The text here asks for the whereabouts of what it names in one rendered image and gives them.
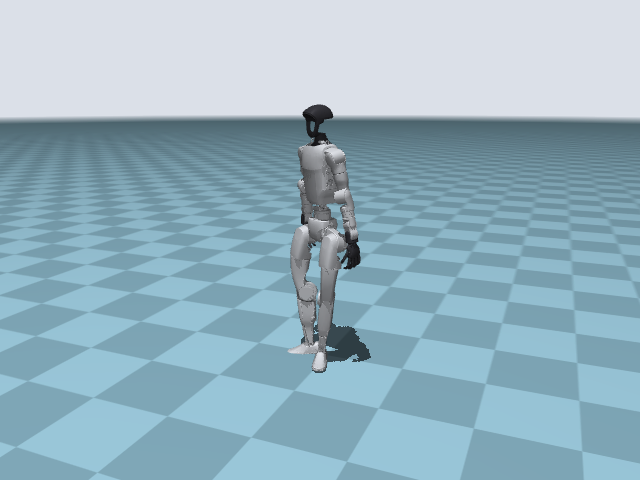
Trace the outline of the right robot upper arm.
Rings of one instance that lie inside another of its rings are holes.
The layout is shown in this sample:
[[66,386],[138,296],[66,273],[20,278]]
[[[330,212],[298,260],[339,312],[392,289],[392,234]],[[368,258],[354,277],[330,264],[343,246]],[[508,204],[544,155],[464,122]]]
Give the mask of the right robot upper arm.
[[[302,150],[303,150],[303,147],[304,146],[301,146],[301,147],[298,148],[298,156],[299,156],[299,159],[300,159],[300,168],[301,168],[302,175],[303,175],[303,170],[302,170]],[[305,192],[305,186],[304,186],[304,178],[302,178],[302,179],[300,179],[298,181],[297,186],[298,186],[299,190],[302,193],[306,193]]]

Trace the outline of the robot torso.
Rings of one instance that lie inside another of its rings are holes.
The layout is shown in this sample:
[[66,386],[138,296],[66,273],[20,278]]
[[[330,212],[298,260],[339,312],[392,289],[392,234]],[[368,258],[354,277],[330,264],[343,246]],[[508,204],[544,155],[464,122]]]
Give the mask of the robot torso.
[[302,150],[302,170],[307,201],[319,206],[312,206],[314,217],[308,219],[308,233],[312,239],[322,242],[327,229],[337,230],[338,226],[337,220],[331,217],[331,209],[327,207],[327,204],[336,203],[334,192],[338,188],[324,153],[326,149],[337,148],[337,146],[329,144],[329,141],[326,141],[328,142],[326,144],[324,140],[318,141],[324,144],[311,146],[314,142],[312,139],[311,143],[306,144]]

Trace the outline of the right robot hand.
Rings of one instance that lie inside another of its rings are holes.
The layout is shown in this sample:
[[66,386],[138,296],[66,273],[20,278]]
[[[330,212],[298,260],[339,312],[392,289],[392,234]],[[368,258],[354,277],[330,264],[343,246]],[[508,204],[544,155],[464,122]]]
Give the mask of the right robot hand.
[[[302,226],[305,224],[308,224],[308,222],[304,222],[304,214],[301,215],[301,224]],[[316,246],[315,243],[312,243],[314,246]],[[310,248],[312,248],[311,244],[308,244]]]

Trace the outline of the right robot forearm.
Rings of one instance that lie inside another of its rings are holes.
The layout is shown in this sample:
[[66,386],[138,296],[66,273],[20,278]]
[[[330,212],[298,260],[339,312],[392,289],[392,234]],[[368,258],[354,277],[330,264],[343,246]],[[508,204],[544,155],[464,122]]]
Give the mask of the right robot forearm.
[[312,217],[312,213],[314,210],[312,209],[313,204],[307,201],[306,193],[302,193],[301,191],[300,191],[300,198],[301,198],[301,205],[302,205],[301,210],[302,210],[302,214],[304,214],[304,222],[308,222],[308,219]]

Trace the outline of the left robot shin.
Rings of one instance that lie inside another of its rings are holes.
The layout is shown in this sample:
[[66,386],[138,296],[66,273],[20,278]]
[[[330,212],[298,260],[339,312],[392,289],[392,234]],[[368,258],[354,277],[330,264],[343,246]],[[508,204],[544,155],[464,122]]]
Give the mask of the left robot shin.
[[332,324],[334,300],[335,300],[335,292],[334,292],[334,299],[332,304],[330,305],[329,301],[323,301],[322,305],[319,308],[318,324],[317,324],[317,329],[319,334],[318,352],[320,352],[320,349],[322,348],[323,353],[325,353],[327,336]]

